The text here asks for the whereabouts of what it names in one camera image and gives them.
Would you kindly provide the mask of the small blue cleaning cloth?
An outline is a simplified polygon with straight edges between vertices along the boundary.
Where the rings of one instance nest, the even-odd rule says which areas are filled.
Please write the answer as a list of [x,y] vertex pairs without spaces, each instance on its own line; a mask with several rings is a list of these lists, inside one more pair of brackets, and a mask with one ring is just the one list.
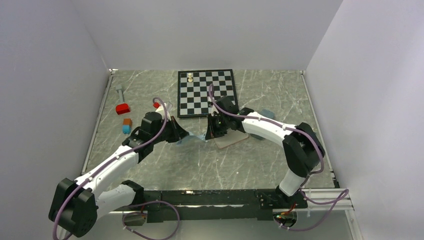
[[202,141],[202,142],[207,142],[206,140],[206,135],[205,134],[200,134],[200,135],[195,135],[192,132],[189,132],[187,136],[185,136],[183,139],[179,140],[176,142],[177,146],[181,146],[181,145],[185,145],[187,143],[190,143],[192,141]]

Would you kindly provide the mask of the pink glasses case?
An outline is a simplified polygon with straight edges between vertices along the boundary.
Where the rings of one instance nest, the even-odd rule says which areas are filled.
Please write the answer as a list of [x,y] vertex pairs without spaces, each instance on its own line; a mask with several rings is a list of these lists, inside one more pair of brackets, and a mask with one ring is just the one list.
[[237,130],[229,130],[227,134],[222,137],[215,138],[214,141],[219,149],[224,149],[246,140],[249,136],[250,135],[248,133],[243,133]]

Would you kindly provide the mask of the grey glasses case green lining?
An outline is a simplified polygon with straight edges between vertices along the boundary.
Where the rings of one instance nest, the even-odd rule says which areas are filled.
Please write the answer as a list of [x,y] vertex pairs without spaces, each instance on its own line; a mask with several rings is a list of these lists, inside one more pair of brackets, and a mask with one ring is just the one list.
[[[262,115],[262,116],[264,116],[264,117],[266,117],[266,118],[269,118],[269,119],[271,119],[271,120],[274,120],[275,119],[275,113],[274,112],[272,112],[272,111],[270,111],[270,110],[268,110],[268,109],[265,109],[265,108],[263,108],[260,112],[259,112],[259,114],[260,115]],[[261,137],[261,136],[259,136],[259,135],[256,135],[256,134],[250,134],[250,136],[251,137],[253,137],[253,138],[255,138],[255,139],[257,139],[257,140],[264,140],[264,138],[263,137]]]

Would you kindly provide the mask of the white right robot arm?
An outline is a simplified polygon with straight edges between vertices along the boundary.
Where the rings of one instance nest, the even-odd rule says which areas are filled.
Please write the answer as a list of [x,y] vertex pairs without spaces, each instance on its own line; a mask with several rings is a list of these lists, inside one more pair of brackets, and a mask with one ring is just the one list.
[[228,96],[207,100],[212,107],[207,116],[206,140],[223,137],[233,130],[259,136],[283,148],[288,171],[276,188],[275,199],[280,207],[293,204],[295,194],[310,175],[324,170],[325,150],[309,124],[287,124],[247,107],[238,109]]

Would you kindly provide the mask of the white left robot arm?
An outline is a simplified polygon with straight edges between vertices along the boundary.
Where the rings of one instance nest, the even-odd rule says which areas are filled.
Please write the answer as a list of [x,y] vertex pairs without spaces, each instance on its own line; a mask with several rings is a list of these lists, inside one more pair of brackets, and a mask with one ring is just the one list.
[[59,238],[58,228],[67,231],[66,240],[71,236],[79,238],[109,212],[124,206],[139,209],[145,202],[145,190],[141,185],[126,180],[112,190],[106,190],[107,187],[144,160],[155,144],[176,143],[189,134],[167,112],[146,113],[140,126],[134,128],[106,160],[74,180],[64,178],[58,183],[48,213],[53,222],[53,239]]

